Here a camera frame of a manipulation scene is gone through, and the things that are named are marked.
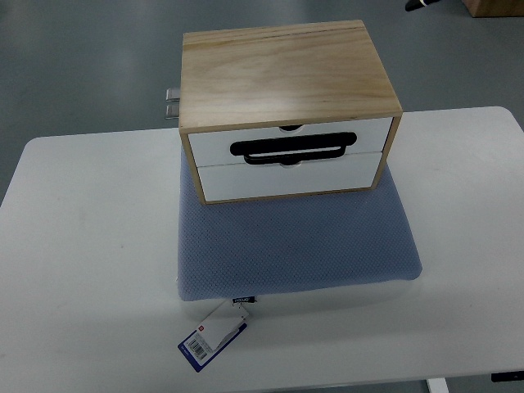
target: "barcode label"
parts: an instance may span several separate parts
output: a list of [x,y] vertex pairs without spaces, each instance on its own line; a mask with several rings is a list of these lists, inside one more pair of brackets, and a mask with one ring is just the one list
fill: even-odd
[[206,350],[202,348],[196,339],[189,343],[189,349],[200,360],[203,360],[207,356]]
[[212,350],[207,344],[204,337],[198,334],[197,331],[193,332],[188,338],[178,344],[178,349],[182,352],[187,361],[193,366],[195,371],[199,373],[216,355],[218,355],[228,344],[233,341],[237,336],[243,332],[247,327],[243,323],[230,338],[225,340],[216,350]]

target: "seat cushion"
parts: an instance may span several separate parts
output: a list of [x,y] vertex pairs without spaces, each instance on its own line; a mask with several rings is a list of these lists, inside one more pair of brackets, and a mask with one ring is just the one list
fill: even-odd
[[184,154],[180,180],[183,300],[413,280],[422,272],[387,167],[372,191],[206,206]]

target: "barcode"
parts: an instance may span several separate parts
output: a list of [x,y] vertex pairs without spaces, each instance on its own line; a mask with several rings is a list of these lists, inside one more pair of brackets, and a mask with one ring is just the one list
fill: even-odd
[[204,359],[207,356],[207,352],[204,350],[204,348],[202,348],[202,346],[198,343],[197,340],[193,340],[189,343],[189,349],[200,360]]

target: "white tag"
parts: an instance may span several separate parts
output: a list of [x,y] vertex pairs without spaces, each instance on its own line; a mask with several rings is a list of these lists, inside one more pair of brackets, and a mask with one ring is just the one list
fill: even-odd
[[199,373],[211,360],[216,358],[231,341],[237,338],[246,327],[247,325],[245,323],[240,325],[236,331],[229,334],[228,338],[226,338],[216,350],[212,350],[197,331],[191,333],[188,338],[178,344],[178,349],[195,371]]
[[248,315],[241,305],[225,301],[196,327],[196,331],[209,348],[216,350],[226,337],[244,323]]
[[199,373],[244,331],[248,316],[239,303],[232,304],[226,300],[178,344],[178,348]]

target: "black object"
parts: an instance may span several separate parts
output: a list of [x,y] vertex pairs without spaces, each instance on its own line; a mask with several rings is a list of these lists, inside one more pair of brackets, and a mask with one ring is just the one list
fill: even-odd
[[[326,133],[322,135],[304,135],[299,137],[235,142],[229,150],[234,156],[244,156],[244,161],[251,165],[294,165],[306,160],[341,157],[346,152],[346,147],[353,145],[356,141],[357,136],[355,133]],[[329,150],[304,151],[313,149]]]
[[440,0],[409,0],[406,3],[406,11],[413,11],[417,10],[418,8],[422,8],[425,6],[429,6],[430,4],[434,2],[439,2]]
[[238,297],[233,299],[233,303],[256,303],[255,296]]
[[524,381],[524,371],[491,374],[492,382]]
[[283,129],[284,131],[295,131],[300,127],[302,127],[302,125],[283,125],[280,129]]

